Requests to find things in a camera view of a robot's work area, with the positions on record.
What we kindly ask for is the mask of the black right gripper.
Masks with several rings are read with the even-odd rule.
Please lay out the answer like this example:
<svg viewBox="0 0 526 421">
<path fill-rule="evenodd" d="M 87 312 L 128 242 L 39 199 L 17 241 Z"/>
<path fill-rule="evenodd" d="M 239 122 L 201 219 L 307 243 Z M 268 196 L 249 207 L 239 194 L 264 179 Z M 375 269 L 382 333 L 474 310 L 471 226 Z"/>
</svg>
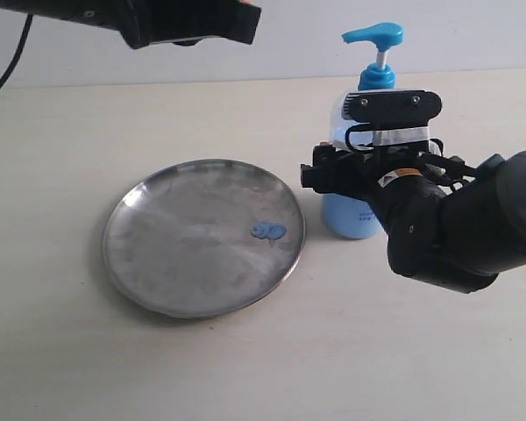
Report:
<svg viewBox="0 0 526 421">
<path fill-rule="evenodd" d="M 400 168 L 411 168 L 431 180 L 441 177 L 441 168 L 420 160 L 423 154 L 414 146 L 354 152 L 320 144 L 312 151 L 312 162 L 301 165 L 300 181 L 304 188 L 313 189 L 318 194 L 364 197 L 371 183 Z"/>
</svg>

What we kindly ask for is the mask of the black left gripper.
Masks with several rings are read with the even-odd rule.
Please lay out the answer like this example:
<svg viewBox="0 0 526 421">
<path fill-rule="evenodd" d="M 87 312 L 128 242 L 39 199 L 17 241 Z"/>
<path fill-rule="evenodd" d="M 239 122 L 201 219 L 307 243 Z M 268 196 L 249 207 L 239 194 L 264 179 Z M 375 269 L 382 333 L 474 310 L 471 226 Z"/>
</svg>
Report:
<svg viewBox="0 0 526 421">
<path fill-rule="evenodd" d="M 251 45 L 261 8 L 247 1 L 119 1 L 117 26 L 132 49 L 194 46 L 203 39 Z"/>
</svg>

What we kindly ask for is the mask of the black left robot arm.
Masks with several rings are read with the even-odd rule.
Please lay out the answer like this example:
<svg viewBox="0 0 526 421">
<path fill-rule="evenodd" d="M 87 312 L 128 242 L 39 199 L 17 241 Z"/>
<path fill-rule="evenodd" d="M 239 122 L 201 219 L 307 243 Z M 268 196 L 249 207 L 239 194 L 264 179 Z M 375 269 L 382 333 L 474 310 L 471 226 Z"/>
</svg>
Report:
<svg viewBox="0 0 526 421">
<path fill-rule="evenodd" d="M 237 0 L 0 0 L 0 10 L 119 32 L 137 50 L 203 39 L 253 43 L 261 8 Z"/>
</svg>

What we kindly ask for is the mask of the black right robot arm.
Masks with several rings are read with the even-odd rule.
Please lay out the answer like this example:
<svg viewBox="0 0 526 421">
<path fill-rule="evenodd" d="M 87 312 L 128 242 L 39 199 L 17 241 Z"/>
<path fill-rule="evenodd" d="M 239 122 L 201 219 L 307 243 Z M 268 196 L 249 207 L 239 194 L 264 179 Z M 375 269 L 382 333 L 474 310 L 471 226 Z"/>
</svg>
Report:
<svg viewBox="0 0 526 421">
<path fill-rule="evenodd" d="M 472 293 L 526 265 L 526 151 L 471 168 L 410 147 L 316 146 L 301 185 L 367 202 L 400 276 Z"/>
</svg>

